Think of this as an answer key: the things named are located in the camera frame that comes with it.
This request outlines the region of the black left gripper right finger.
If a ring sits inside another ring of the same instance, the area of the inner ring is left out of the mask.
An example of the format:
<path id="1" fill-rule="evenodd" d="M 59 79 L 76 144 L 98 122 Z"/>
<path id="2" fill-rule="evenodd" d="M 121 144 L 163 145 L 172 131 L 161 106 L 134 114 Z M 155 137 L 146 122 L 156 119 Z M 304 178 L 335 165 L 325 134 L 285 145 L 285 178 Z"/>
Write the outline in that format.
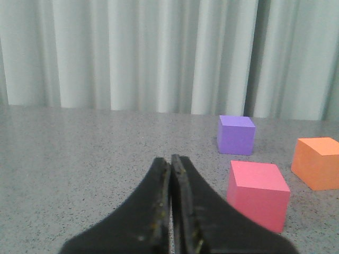
<path id="1" fill-rule="evenodd" d="M 283 236 L 251 221 L 198 173 L 189 157 L 171 157 L 175 253 L 296 253 Z"/>

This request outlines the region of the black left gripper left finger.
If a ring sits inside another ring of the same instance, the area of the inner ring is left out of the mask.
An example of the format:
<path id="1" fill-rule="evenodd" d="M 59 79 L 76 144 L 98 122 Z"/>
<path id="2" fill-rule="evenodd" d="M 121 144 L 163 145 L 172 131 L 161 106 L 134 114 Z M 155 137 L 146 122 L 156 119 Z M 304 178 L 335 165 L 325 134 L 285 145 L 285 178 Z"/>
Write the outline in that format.
<path id="1" fill-rule="evenodd" d="M 133 193 L 109 216 L 68 240 L 60 253 L 168 253 L 171 168 L 155 158 Z"/>

